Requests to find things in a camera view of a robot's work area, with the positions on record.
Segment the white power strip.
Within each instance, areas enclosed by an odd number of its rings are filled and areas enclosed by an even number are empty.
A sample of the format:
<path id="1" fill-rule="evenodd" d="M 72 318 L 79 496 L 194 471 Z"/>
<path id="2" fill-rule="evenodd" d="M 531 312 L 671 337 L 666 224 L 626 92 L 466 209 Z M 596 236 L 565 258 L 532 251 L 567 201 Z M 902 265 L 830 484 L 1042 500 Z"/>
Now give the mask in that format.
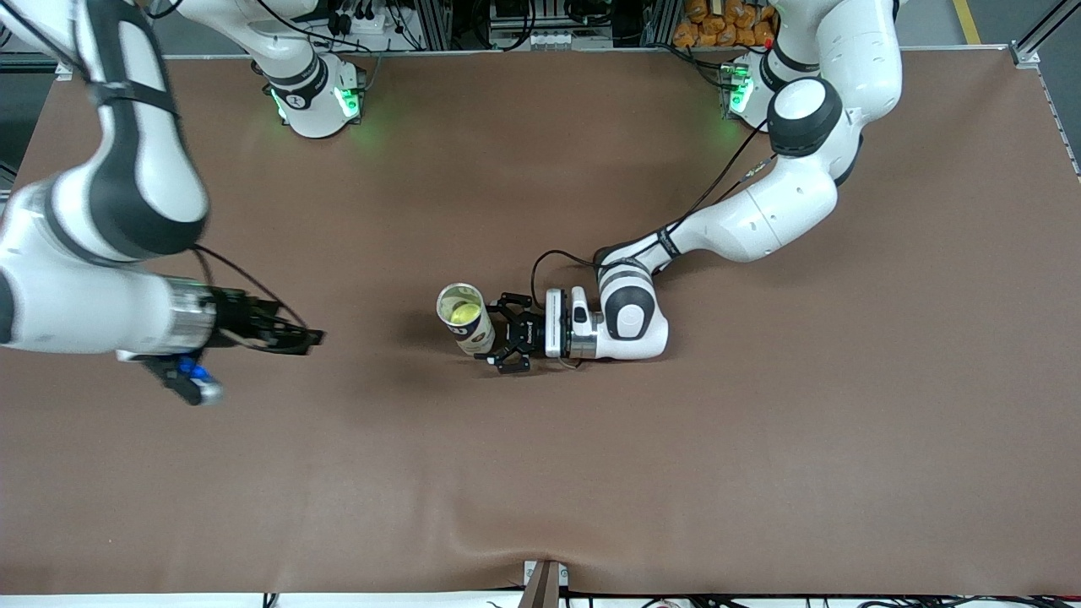
<path id="1" fill-rule="evenodd" d="M 387 28 L 387 17 L 375 3 L 341 3 L 329 12 L 328 30 L 336 37 L 344 35 L 382 35 Z"/>

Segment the aluminium frame post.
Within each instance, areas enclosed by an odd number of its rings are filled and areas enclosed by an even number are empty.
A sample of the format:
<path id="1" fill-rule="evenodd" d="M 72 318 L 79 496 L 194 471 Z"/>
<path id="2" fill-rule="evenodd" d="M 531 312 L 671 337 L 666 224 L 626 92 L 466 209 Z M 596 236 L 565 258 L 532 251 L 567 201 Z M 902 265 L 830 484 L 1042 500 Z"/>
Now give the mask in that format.
<path id="1" fill-rule="evenodd" d="M 421 24 L 422 47 L 429 52 L 451 50 L 454 0 L 411 0 Z"/>
<path id="2" fill-rule="evenodd" d="M 638 36 L 640 45 L 671 45 L 675 29 L 683 16 L 682 0 L 642 0 L 642 6 L 644 22 Z"/>

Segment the aluminium frame strut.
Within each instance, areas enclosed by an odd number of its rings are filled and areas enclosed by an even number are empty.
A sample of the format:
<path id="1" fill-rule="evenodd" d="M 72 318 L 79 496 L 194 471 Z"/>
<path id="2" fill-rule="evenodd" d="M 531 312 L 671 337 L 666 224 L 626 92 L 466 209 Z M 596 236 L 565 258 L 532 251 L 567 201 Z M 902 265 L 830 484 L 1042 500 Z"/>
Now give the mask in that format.
<path id="1" fill-rule="evenodd" d="M 1012 40 L 1010 54 L 1018 69 L 1035 69 L 1039 66 L 1038 51 L 1055 31 L 1081 10 L 1081 0 L 1056 0 L 1037 22 L 1024 32 L 1019 40 Z"/>

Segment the silver tennis ball can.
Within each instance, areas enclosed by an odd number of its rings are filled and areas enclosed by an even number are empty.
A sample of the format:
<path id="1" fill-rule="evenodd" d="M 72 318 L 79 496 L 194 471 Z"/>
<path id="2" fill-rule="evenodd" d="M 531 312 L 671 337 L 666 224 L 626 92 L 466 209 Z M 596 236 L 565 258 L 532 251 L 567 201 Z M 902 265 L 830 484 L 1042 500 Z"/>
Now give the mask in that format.
<path id="1" fill-rule="evenodd" d="M 473 301 L 476 304 L 482 305 L 483 313 L 481 318 L 464 327 L 456 327 L 449 323 L 449 309 L 457 301 Z M 466 355 L 488 354 L 492 351 L 495 334 L 489 316 L 488 303 L 482 293 L 473 285 L 454 282 L 454 285 L 444 287 L 439 296 L 437 296 L 436 312 L 441 322 L 454 335 L 461 351 Z"/>

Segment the brown table cover mat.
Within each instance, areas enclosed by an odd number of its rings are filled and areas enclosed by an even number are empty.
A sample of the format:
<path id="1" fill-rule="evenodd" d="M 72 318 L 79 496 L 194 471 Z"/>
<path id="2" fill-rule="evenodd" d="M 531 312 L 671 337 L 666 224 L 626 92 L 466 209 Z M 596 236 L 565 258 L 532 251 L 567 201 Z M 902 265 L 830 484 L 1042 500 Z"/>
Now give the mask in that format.
<path id="1" fill-rule="evenodd" d="M 833 214 L 660 274 L 656 361 L 501 376 L 435 313 L 686 210 L 745 138 L 649 52 L 391 57 L 298 138 L 243 60 L 169 72 L 206 243 L 317 328 L 216 407 L 0 349 L 0 594 L 1081 595 L 1081 183 L 1037 72 L 904 52 Z"/>

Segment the orange mesh bag pile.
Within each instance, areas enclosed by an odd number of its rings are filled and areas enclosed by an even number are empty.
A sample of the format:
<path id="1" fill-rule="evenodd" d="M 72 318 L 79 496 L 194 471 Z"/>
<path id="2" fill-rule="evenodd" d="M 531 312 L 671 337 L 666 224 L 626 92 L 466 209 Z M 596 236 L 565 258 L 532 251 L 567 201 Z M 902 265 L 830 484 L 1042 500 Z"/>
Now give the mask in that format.
<path id="1" fill-rule="evenodd" d="M 768 0 L 684 0 L 673 47 L 769 49 L 780 31 L 780 13 Z"/>

